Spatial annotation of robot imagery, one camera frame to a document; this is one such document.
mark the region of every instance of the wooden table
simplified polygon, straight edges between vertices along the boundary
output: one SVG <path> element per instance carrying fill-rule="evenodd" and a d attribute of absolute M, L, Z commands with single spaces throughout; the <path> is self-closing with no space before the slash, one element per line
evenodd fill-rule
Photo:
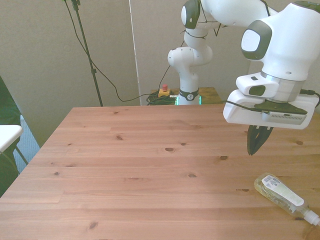
<path fill-rule="evenodd" d="M 179 88 L 170 89 L 174 95 L 179 94 Z M 216 89 L 214 87 L 199 87 L 199 95 L 201 96 L 202 104 L 221 104 L 222 100 L 219 97 Z"/>
<path fill-rule="evenodd" d="M 279 176 L 320 215 L 320 116 L 254 155 L 223 105 L 74 108 L 0 199 L 1 240 L 314 240 L 254 189 Z"/>

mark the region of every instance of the green cloth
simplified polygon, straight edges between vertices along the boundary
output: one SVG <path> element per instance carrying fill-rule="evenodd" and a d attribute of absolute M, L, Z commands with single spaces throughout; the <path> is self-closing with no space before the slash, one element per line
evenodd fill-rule
<path fill-rule="evenodd" d="M 21 113 L 15 101 L 0 76 L 0 125 L 21 125 L 20 115 Z M 14 157 L 14 150 L 19 140 L 20 138 L 4 151 L 10 160 L 0 154 L 0 197 L 19 174 Z"/>

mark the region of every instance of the bottle cap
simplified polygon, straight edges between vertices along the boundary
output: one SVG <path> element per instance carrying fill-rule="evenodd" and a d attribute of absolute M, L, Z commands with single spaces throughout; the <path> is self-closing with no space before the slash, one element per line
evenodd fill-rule
<path fill-rule="evenodd" d="M 304 215 L 304 219 L 313 225 L 318 225 L 320 223 L 320 218 L 317 214 L 315 214 L 313 211 L 308 211 L 306 215 Z"/>
<path fill-rule="evenodd" d="M 168 85 L 167 85 L 167 84 L 163 84 L 163 85 L 162 85 L 162 90 L 163 90 L 164 92 L 168 91 Z"/>

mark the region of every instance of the green light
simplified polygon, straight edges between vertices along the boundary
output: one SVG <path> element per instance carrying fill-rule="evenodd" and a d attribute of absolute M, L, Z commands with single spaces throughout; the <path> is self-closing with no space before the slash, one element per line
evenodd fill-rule
<path fill-rule="evenodd" d="M 174 102 L 174 105 L 179 105 L 179 97 L 177 96 L 175 98 L 175 102 Z M 199 105 L 202 105 L 202 97 L 199 95 Z"/>
<path fill-rule="evenodd" d="M 177 105 L 177 106 L 179 105 L 179 97 L 178 96 L 175 98 L 174 105 Z"/>

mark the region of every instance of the plastic bottle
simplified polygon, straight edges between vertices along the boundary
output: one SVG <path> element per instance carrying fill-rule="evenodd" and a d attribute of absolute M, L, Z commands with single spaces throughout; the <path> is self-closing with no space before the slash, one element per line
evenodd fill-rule
<path fill-rule="evenodd" d="M 254 188 L 290 215 L 320 226 L 320 218 L 309 209 L 308 202 L 290 190 L 276 176 L 270 173 L 262 174 L 254 181 Z"/>

